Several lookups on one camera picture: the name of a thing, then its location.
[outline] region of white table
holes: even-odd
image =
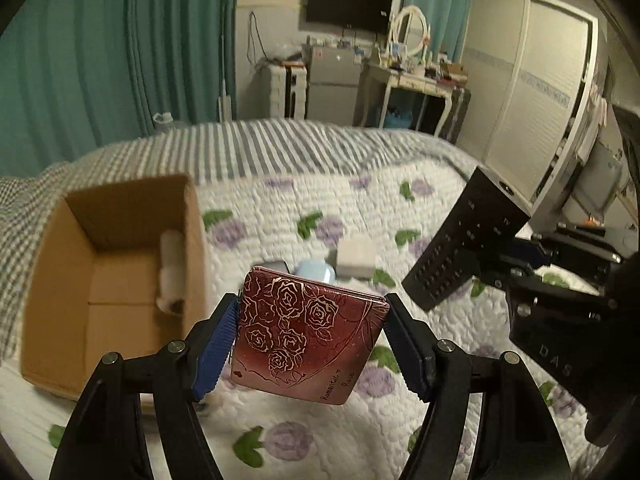
[[[385,98],[382,101],[382,112],[380,113],[380,124],[378,125],[380,129],[382,129],[383,125],[385,124],[386,107],[389,104],[389,96],[391,95],[391,90],[393,88],[403,88],[405,90],[411,90],[413,92],[424,94],[424,98],[422,99],[422,107],[420,108],[420,114],[418,115],[418,121],[416,123],[417,128],[419,128],[420,124],[422,123],[424,109],[426,108],[427,99],[429,98],[429,96],[440,97],[444,99],[444,110],[442,111],[442,115],[436,126],[436,131],[433,134],[435,137],[438,137],[440,135],[442,125],[447,120],[447,117],[449,117],[449,113],[451,111],[451,97],[454,90],[453,87],[439,84],[435,79],[431,79],[429,77],[409,74],[407,72],[398,72],[398,70],[370,64],[369,73],[367,74],[367,78],[364,83],[365,95],[362,101],[364,110],[362,111],[362,120],[360,121],[360,126],[364,126],[367,122],[367,115],[369,113],[370,107],[370,88],[374,81],[385,84]]]

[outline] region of sliding wardrobe door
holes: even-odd
[[[462,64],[472,99],[456,145],[484,160],[508,92],[525,0],[473,0]]]
[[[498,120],[485,160],[528,200],[566,131],[584,75],[589,34],[584,20],[530,0],[513,94],[507,97],[508,107]]]

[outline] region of screw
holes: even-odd
[[[504,360],[507,361],[510,365],[516,365],[520,362],[520,356],[516,354],[516,352],[505,352]]]
[[[170,353],[179,354],[186,346],[186,343],[182,339],[176,339],[175,341],[171,341],[166,347]]]
[[[440,341],[438,341],[438,348],[443,352],[453,352],[456,345],[448,339],[440,339]]]
[[[531,315],[531,307],[528,304],[521,303],[518,305],[518,316],[529,317]]]
[[[106,365],[112,365],[118,360],[118,354],[116,352],[107,352],[102,356],[102,362]]]

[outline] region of television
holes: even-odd
[[[386,34],[393,0],[308,0],[306,21]]]

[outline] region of checkered blanket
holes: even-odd
[[[34,178],[0,177],[0,360],[15,352],[39,241],[56,201],[70,190],[174,173],[199,185],[246,176],[355,175],[424,158],[446,160],[466,178],[475,166],[450,144],[409,130],[263,120],[199,124],[112,144]]]

